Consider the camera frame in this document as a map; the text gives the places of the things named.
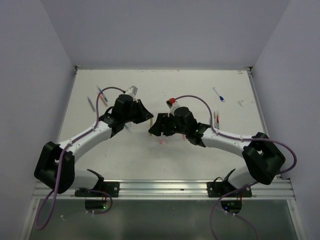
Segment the yellow highlighter pen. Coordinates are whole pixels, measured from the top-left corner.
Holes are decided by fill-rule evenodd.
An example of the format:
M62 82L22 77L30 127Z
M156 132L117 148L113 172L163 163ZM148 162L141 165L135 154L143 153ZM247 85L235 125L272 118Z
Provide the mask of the yellow highlighter pen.
M152 126L153 126L153 118L150 119L149 128L151 128Z

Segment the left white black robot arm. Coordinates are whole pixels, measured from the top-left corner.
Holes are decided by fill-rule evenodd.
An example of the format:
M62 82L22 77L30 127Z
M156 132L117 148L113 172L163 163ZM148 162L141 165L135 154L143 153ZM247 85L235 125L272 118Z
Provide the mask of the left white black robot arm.
M140 99L121 94L113 107L85 131L60 143L46 143L34 170L34 177L62 194L70 188L86 189L92 196L104 190L104 178L94 170L76 171L76 162L96 145L122 131L127 123L140 124L153 118Z

